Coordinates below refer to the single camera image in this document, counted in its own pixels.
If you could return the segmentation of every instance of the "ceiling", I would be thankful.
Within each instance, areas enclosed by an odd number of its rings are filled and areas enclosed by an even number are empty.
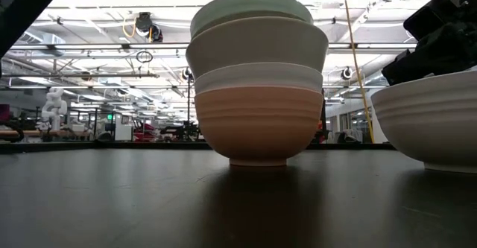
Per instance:
[[[99,43],[143,43],[146,38],[135,35],[127,38],[123,32],[123,22],[131,32],[129,25],[134,17],[143,11],[152,13],[154,21],[161,27],[164,42],[189,42],[189,25],[192,17],[200,8],[212,0],[54,0],[48,8],[32,24],[30,31],[50,33],[63,39],[67,44],[99,44]],[[349,42],[347,27],[347,13],[344,0],[298,0],[312,13],[315,25],[322,29],[330,42]],[[350,19],[353,24],[355,42],[362,43],[415,43],[402,27],[402,23],[417,9],[429,0],[348,0]],[[147,89],[143,90],[146,97],[156,102],[166,103],[168,106],[179,106],[186,103],[186,81],[181,77],[187,67],[183,56],[184,50],[160,50],[162,58],[154,58],[150,63],[141,64],[135,58],[135,52],[96,51],[94,54],[110,55],[107,59],[91,59],[88,53],[80,51],[66,51],[64,57],[77,55],[77,59],[65,59],[40,53],[38,51],[11,51],[9,57],[15,58],[30,66],[38,66],[37,73],[77,74],[90,71],[96,74],[138,74],[148,71],[158,77],[122,77],[118,85],[125,86],[179,86],[178,89]],[[358,67],[365,77],[372,76],[367,85],[378,83],[383,85],[382,78],[376,77],[376,72],[383,65],[392,61],[398,53],[382,53],[367,51],[357,55]],[[346,67],[355,68],[354,58],[350,52],[330,52],[323,69],[324,85],[354,85],[356,76],[351,80],[343,81],[341,71]],[[19,73],[19,69],[11,66],[6,73]],[[64,77],[58,83],[79,86],[100,86],[98,78],[81,80]],[[115,98],[117,92],[93,90],[95,95],[102,94],[105,98],[120,101]],[[340,89],[327,89],[326,96],[340,95]]]

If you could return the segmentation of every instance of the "stack of bowls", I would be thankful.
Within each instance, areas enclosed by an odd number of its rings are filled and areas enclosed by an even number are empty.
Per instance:
[[[286,165],[312,140],[328,39],[295,0],[215,0],[186,56],[209,145],[233,165]]]
[[[477,71],[398,84],[371,96],[382,132],[427,169],[477,174]]]

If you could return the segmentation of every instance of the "cable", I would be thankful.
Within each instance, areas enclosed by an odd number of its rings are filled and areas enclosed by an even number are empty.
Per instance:
[[[124,18],[124,21],[122,22],[122,31],[124,32],[124,35],[127,37],[133,37],[136,34],[136,20],[137,17],[134,18],[134,28],[133,28],[133,33],[130,35],[126,32],[126,18]]]
[[[348,0],[344,0],[344,6],[346,7],[346,15],[347,15],[347,19],[348,19],[348,28],[350,29],[351,48],[352,48],[352,51],[353,51],[353,58],[355,60],[356,74],[358,75],[358,81],[359,81],[359,88],[361,90],[361,96],[363,97],[364,113],[366,113],[367,125],[370,128],[371,141],[374,144],[373,125],[371,124],[370,113],[367,110],[366,92],[363,88],[363,81],[361,80],[361,73],[359,72],[359,67],[358,67],[358,59],[356,58],[355,40],[354,40],[354,37],[353,37],[353,29],[351,28],[351,17],[350,17],[350,8],[348,7]]]
[[[0,136],[0,140],[4,140],[4,141],[9,141],[11,143],[17,143],[17,142],[20,142],[21,140],[23,140],[23,138],[25,137],[25,134],[23,133],[23,130],[20,129],[19,127],[17,127],[16,125],[13,125],[11,124],[10,122],[8,121],[0,121],[0,125],[4,125],[6,127],[10,127],[11,129],[15,130],[17,133],[18,133],[18,136],[14,136],[14,137],[3,137],[3,136]]]

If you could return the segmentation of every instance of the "white robot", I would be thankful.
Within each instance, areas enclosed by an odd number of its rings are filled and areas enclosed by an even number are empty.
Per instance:
[[[68,105],[61,100],[61,95],[63,95],[63,89],[50,88],[50,92],[46,94],[46,104],[42,108],[42,122],[37,126],[38,129],[60,129],[60,115],[65,115],[68,111]]]

